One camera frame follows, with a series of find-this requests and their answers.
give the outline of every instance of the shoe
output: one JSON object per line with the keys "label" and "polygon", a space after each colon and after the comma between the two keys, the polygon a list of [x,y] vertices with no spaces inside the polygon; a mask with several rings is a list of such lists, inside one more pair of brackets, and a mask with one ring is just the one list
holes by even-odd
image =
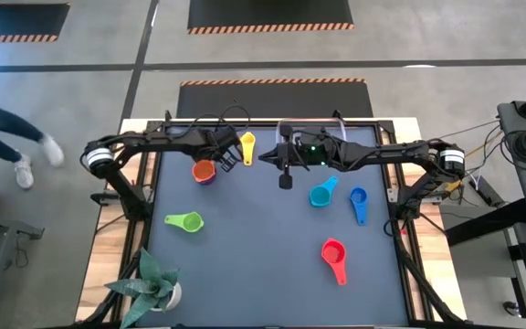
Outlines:
{"label": "shoe", "polygon": [[23,189],[29,189],[34,184],[34,176],[32,175],[32,161],[27,155],[22,154],[22,158],[14,163],[14,170],[16,171],[17,184]]}
{"label": "shoe", "polygon": [[44,138],[42,138],[39,143],[42,145],[42,150],[44,150],[47,160],[52,166],[60,167],[64,164],[64,153],[58,143],[56,143],[50,135],[45,134]]}

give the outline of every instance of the blue measuring cup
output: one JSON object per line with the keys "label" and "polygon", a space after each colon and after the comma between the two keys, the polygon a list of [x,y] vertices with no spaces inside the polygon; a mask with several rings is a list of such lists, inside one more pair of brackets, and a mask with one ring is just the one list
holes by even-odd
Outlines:
{"label": "blue measuring cup", "polygon": [[332,201],[332,190],[338,184],[338,177],[332,176],[325,183],[310,191],[310,203],[314,207],[326,207]]}
{"label": "blue measuring cup", "polygon": [[355,187],[351,191],[351,201],[356,213],[356,222],[358,225],[366,225],[366,203],[368,201],[368,195],[366,191],[360,187]]}

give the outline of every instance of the potted plant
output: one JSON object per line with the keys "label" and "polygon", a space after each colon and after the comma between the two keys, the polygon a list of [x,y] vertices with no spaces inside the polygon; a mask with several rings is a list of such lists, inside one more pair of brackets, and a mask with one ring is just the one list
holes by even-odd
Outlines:
{"label": "potted plant", "polygon": [[148,311],[171,311],[182,298],[182,286],[178,271],[160,270],[159,262],[142,249],[139,262],[140,279],[123,279],[105,284],[105,287],[135,299],[131,309],[123,317],[121,329],[135,323]]}

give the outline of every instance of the plant leaf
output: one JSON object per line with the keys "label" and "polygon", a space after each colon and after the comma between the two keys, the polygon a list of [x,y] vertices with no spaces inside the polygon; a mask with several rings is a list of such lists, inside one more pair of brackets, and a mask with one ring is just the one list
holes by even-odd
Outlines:
{"label": "plant leaf", "polygon": [[175,285],[178,282],[178,273],[180,269],[173,271],[165,271],[162,274],[162,279],[168,280],[172,285]]}
{"label": "plant leaf", "polygon": [[160,289],[158,284],[143,279],[133,279],[126,287],[140,293],[156,293]]}
{"label": "plant leaf", "polygon": [[127,285],[134,280],[135,279],[123,279],[123,280],[107,283],[105,284],[105,287],[111,289],[112,291],[123,294],[125,296],[131,296],[133,298],[137,298],[139,297],[140,293],[127,287]]}
{"label": "plant leaf", "polygon": [[128,326],[135,323],[139,318],[142,317],[142,315],[157,305],[159,301],[159,299],[149,294],[140,295],[131,306],[131,309],[129,309],[127,314],[125,314],[125,317],[121,322],[121,329],[127,328]]}
{"label": "plant leaf", "polygon": [[160,281],[160,290],[157,292],[156,297],[157,298],[163,298],[163,297],[167,296],[168,293],[173,292],[173,291],[174,291],[174,287],[169,281],[161,280]]}
{"label": "plant leaf", "polygon": [[160,263],[150,255],[145,248],[142,248],[142,258],[139,262],[139,272],[142,274],[142,278],[147,281],[159,282],[161,279],[160,275]]}
{"label": "plant leaf", "polygon": [[167,295],[160,299],[160,301],[157,303],[157,305],[162,309],[162,312],[165,313],[165,307],[168,305],[172,297],[170,295]]}

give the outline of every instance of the orange striped border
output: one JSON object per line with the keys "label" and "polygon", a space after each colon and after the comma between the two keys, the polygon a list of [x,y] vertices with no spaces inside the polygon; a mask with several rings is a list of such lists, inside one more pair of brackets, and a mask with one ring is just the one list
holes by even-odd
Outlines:
{"label": "orange striped border", "polygon": [[180,86],[198,85],[229,85],[229,84],[269,84],[269,83],[335,83],[358,82],[364,83],[362,78],[327,78],[327,79],[252,79],[252,80],[194,80],[183,81]]}
{"label": "orange striped border", "polygon": [[6,42],[55,42],[58,36],[52,35],[9,35],[0,36],[0,43]]}
{"label": "orange striped border", "polygon": [[224,34],[224,33],[257,33],[257,32],[295,32],[295,31],[333,31],[354,29],[352,23],[315,23],[315,24],[274,24],[238,27],[192,27],[188,34]]}

